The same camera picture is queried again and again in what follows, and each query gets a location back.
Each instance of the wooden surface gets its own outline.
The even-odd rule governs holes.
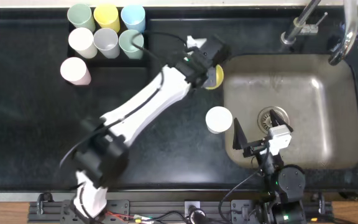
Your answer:
[[[333,202],[335,217],[358,223],[358,202]],[[0,224],[25,224],[29,204],[0,202]]]

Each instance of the faucet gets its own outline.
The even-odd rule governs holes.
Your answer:
[[[298,35],[316,35],[318,25],[328,15],[327,12],[316,24],[306,24],[310,14],[316,9],[321,0],[311,0],[302,11],[301,15],[293,20],[290,28],[281,34],[281,42],[285,45],[293,45]],[[346,28],[344,38],[340,45],[337,45],[334,52],[328,59],[330,65],[337,65],[351,50],[357,35],[357,3],[356,0],[343,0]]]

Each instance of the yellow cup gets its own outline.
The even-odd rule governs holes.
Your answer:
[[[107,3],[96,6],[93,17],[102,28],[110,28],[119,32],[119,16],[115,5]]]

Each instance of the stainless steel sink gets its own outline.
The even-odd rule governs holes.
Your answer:
[[[358,107],[351,68],[328,64],[328,55],[245,55],[224,66],[224,106],[248,141],[271,128],[274,109],[294,129],[280,154],[305,169],[343,169],[358,163]],[[243,167],[251,158],[234,150],[233,126],[225,132],[229,157]]]

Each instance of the sink drain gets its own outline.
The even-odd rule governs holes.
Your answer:
[[[279,115],[279,117],[281,117],[281,119],[283,119],[288,125],[290,124],[290,119],[287,113],[285,112],[285,110],[277,106],[268,106],[264,108],[262,111],[260,111],[258,115],[259,129],[265,134],[267,134],[267,131],[273,127],[272,120],[270,119],[270,113],[269,113],[271,109],[273,109]]]

